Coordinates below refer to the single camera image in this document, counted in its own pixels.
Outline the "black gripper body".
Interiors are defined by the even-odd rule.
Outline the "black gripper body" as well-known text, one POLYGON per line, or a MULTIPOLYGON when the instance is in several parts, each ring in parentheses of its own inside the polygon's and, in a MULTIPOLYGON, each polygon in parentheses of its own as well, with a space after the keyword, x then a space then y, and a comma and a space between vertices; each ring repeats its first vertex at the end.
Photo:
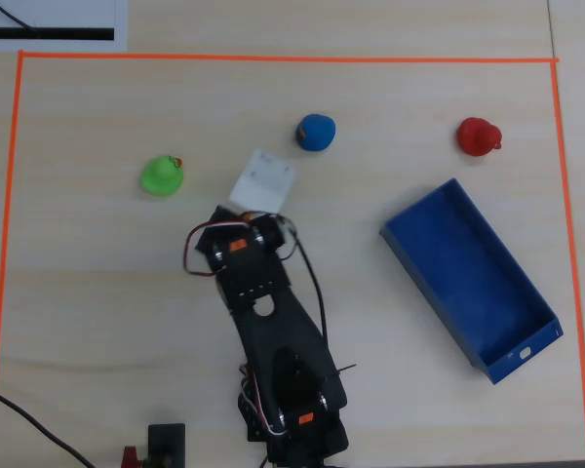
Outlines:
POLYGON ((208 263, 211 274, 235 263, 239 258, 275 253, 285 244, 284 228, 288 220, 280 215, 260 211, 241 214, 218 205, 204 226, 195 250, 208 263))

